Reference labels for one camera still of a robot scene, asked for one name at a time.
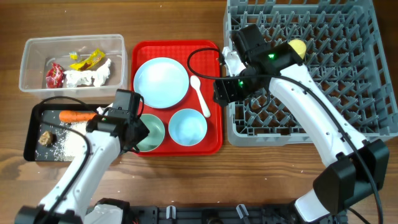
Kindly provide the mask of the light blue plate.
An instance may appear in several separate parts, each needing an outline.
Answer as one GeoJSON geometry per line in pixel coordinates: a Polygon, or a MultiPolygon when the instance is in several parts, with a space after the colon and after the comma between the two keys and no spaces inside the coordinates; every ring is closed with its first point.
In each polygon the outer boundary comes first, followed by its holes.
{"type": "Polygon", "coordinates": [[[187,94],[188,73],[181,63],[158,57],[142,64],[133,79],[133,89],[144,97],[147,106],[155,109],[170,108],[187,94]]]}

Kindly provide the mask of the white plastic spoon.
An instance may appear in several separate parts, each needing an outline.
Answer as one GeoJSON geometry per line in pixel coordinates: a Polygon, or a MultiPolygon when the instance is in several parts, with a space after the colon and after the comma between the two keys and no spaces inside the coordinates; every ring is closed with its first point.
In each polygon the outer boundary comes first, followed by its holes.
{"type": "Polygon", "coordinates": [[[192,75],[190,77],[190,85],[197,93],[200,107],[201,107],[204,117],[209,118],[211,116],[211,113],[210,113],[209,107],[201,93],[201,90],[200,90],[201,82],[200,82],[199,78],[195,75],[192,75]]]}

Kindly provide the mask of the light blue bowl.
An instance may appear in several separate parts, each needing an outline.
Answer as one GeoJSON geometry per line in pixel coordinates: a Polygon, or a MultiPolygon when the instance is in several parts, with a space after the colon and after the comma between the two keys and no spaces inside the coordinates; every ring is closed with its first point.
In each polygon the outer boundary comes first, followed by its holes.
{"type": "Polygon", "coordinates": [[[199,111],[187,108],[177,111],[171,117],[168,129],[174,142],[190,147],[204,140],[208,125],[199,111]]]}

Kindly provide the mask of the brown food lump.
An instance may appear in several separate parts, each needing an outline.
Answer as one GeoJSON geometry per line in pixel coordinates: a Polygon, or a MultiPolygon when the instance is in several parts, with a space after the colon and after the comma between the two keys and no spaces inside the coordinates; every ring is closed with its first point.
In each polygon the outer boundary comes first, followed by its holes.
{"type": "Polygon", "coordinates": [[[56,135],[51,131],[45,131],[38,140],[38,143],[42,146],[49,147],[56,141],[56,135]]]}

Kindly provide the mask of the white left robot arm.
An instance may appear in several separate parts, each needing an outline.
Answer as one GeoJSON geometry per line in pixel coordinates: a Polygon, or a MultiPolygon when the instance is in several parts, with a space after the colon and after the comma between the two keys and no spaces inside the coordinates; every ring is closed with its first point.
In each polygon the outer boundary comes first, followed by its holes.
{"type": "Polygon", "coordinates": [[[88,211],[91,197],[105,171],[123,151],[139,152],[137,144],[149,134],[133,106],[109,108],[88,121],[83,153],[76,156],[57,185],[36,207],[23,206],[16,223],[128,223],[130,204],[105,198],[88,211]]]}

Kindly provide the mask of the mint green bowl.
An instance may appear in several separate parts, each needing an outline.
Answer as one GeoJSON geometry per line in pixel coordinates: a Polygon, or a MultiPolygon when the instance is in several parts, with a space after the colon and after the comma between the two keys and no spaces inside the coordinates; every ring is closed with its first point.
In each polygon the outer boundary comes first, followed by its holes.
{"type": "Polygon", "coordinates": [[[148,136],[137,146],[140,152],[150,152],[157,149],[165,138],[165,126],[163,122],[153,114],[143,114],[141,121],[149,129],[148,136]]]}

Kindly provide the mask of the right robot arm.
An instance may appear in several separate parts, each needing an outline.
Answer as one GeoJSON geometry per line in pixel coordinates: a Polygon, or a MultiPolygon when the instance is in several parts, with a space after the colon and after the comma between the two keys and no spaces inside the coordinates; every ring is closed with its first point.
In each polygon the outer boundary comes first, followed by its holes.
{"type": "Polygon", "coordinates": [[[336,215],[369,195],[378,198],[389,150],[380,139],[368,141],[317,87],[303,61],[305,43],[270,47],[255,25],[239,30],[233,42],[235,49],[222,53],[229,76],[214,82],[214,101],[226,106],[266,88],[300,123],[325,165],[312,189],[294,203],[301,221],[336,215]]]}

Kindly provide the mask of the gold foil wrapper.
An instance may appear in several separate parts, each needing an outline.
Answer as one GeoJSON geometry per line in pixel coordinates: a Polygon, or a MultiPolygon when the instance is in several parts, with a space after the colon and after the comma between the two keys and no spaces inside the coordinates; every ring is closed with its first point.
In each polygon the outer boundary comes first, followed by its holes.
{"type": "Polygon", "coordinates": [[[70,68],[77,71],[87,70],[100,62],[105,56],[106,54],[104,52],[100,51],[100,49],[96,49],[88,58],[81,62],[71,64],[70,68]]]}

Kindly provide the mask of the red snack wrapper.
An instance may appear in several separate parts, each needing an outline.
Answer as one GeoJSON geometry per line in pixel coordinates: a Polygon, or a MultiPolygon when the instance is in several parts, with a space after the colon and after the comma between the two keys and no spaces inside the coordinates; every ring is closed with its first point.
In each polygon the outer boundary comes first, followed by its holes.
{"type": "Polygon", "coordinates": [[[52,68],[47,72],[45,80],[47,88],[61,88],[63,86],[64,69],[57,63],[52,64],[52,68]]]}

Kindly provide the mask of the white tissue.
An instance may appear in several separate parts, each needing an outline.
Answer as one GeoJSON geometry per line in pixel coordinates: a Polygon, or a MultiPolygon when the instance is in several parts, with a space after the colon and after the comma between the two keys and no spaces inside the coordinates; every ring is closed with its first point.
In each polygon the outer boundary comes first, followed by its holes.
{"type": "Polygon", "coordinates": [[[67,70],[64,72],[66,78],[67,88],[75,88],[80,85],[100,87],[105,84],[109,78],[111,59],[107,59],[105,63],[100,66],[97,70],[85,70],[82,72],[67,70]]]}

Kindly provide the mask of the yellow plastic cup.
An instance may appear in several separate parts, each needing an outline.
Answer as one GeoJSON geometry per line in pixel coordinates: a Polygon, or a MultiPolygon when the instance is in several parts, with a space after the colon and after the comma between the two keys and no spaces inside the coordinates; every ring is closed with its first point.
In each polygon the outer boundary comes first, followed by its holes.
{"type": "Polygon", "coordinates": [[[300,39],[294,39],[289,42],[289,45],[295,50],[301,59],[305,58],[307,46],[304,41],[300,39]]]}

